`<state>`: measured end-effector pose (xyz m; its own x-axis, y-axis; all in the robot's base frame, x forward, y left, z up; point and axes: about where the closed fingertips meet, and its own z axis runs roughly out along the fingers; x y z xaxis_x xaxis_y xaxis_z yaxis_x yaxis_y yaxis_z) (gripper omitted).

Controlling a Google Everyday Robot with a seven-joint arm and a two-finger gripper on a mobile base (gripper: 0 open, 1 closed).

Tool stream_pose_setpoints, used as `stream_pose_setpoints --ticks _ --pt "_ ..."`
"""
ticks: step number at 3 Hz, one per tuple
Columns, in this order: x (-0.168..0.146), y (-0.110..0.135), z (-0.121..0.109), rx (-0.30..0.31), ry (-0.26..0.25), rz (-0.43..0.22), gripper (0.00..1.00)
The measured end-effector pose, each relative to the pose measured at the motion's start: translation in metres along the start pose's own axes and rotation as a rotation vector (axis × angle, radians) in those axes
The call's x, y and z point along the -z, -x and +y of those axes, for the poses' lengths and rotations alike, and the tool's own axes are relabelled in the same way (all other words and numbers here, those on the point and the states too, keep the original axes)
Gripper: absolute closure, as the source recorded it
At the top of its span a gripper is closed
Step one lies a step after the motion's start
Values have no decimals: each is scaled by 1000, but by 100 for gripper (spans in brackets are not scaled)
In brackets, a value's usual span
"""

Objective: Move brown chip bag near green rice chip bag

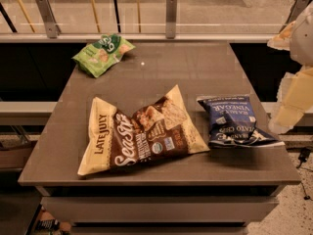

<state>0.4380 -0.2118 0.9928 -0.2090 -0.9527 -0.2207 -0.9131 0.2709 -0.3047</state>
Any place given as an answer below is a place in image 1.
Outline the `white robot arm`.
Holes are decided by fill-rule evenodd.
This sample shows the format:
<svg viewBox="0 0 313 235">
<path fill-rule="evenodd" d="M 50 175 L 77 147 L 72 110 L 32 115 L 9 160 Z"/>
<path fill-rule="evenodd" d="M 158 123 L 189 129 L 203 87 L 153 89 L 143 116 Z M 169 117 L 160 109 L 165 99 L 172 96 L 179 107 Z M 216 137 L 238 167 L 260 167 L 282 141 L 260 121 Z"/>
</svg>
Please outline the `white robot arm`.
<svg viewBox="0 0 313 235">
<path fill-rule="evenodd" d="M 289 23 L 267 46 L 288 50 L 301 64 L 296 74 L 286 72 L 277 92 L 277 103 L 271 111 L 269 128 L 283 134 L 291 130 L 313 107 L 313 2 Z"/>
</svg>

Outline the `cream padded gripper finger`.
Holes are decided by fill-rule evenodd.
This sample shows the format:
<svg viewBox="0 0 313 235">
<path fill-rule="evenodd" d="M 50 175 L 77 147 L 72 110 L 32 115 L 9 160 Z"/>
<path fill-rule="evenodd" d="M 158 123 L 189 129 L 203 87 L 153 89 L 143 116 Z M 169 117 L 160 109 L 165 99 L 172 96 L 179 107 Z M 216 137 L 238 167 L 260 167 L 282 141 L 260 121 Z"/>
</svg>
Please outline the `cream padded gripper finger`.
<svg viewBox="0 0 313 235">
<path fill-rule="evenodd" d="M 268 40 L 267 46 L 276 50 L 289 51 L 295 22 L 289 23 L 277 35 Z"/>
<path fill-rule="evenodd" d="M 271 111 L 269 128 L 284 134 L 313 107 L 313 67 L 303 66 L 296 74 L 286 72 L 281 80 L 277 102 Z"/>
</svg>

